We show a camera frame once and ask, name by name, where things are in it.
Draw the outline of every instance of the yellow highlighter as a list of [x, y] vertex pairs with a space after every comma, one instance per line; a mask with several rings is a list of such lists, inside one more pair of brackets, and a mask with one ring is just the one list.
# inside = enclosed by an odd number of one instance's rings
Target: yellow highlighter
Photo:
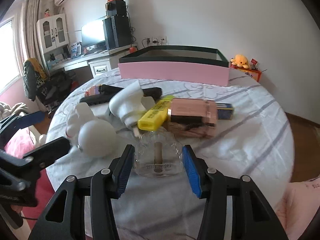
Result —
[[166, 96], [159, 100], [152, 109], [147, 111], [138, 121], [138, 128], [144, 131], [156, 131], [167, 120], [168, 108], [174, 96]]

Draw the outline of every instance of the pink pillow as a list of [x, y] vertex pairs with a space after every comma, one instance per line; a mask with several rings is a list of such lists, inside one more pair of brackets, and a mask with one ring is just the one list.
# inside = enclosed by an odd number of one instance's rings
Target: pink pillow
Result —
[[22, 159], [23, 155], [29, 151], [34, 150], [36, 147], [30, 137], [29, 128], [18, 130], [14, 136], [10, 139], [4, 150], [19, 159]]
[[[22, 159], [23, 155], [34, 150], [35, 148], [36, 147], [30, 137], [30, 131], [28, 127], [18, 130], [4, 147], [8, 154], [19, 159]], [[36, 207], [24, 207], [22, 210], [24, 216], [28, 218], [38, 218], [54, 194], [54, 190], [49, 181], [46, 170], [42, 170], [40, 173], [41, 177], [36, 183], [35, 192], [38, 205]], [[35, 220], [28, 220], [30, 229], [34, 227], [35, 223]]]
[[320, 177], [289, 183], [276, 212], [289, 240], [297, 240], [320, 206]]

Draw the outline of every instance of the power outlet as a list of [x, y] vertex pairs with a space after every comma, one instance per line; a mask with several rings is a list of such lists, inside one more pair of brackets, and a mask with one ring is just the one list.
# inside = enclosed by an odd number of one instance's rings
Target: power outlet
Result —
[[158, 41], [158, 38], [157, 38], [157, 37], [152, 37], [152, 44], [151, 44], [152, 46], [159, 45], [158, 42], [159, 42], [159, 41]]
[[150, 37], [144, 37], [144, 38], [143, 38], [143, 40], [142, 40], [142, 45], [143, 45], [144, 48], [153, 45], [151, 39], [152, 39], [152, 38], [150, 38]]
[[160, 42], [160, 45], [166, 45], [167, 44], [167, 36], [161, 36], [159, 38], [159, 42]]

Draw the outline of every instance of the pink storage box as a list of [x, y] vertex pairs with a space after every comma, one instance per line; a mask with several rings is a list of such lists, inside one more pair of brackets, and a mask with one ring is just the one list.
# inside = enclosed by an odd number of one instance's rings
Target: pink storage box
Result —
[[228, 60], [217, 49], [151, 46], [119, 59], [121, 78], [177, 80], [228, 86]]

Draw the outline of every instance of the white curtain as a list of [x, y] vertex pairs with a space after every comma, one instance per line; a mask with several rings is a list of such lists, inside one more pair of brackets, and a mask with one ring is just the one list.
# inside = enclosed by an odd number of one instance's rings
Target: white curtain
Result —
[[20, 15], [20, 38], [23, 61], [34, 57], [41, 62], [36, 34], [39, 1], [40, 0], [24, 0], [22, 3]]
[[[28, 58], [36, 58], [42, 65], [39, 44], [36, 32], [36, 23], [44, 18], [45, 11], [49, 9], [50, 16], [54, 15], [54, 0], [24, 0], [20, 14], [20, 44], [23, 62]], [[47, 108], [36, 98], [41, 111]]]

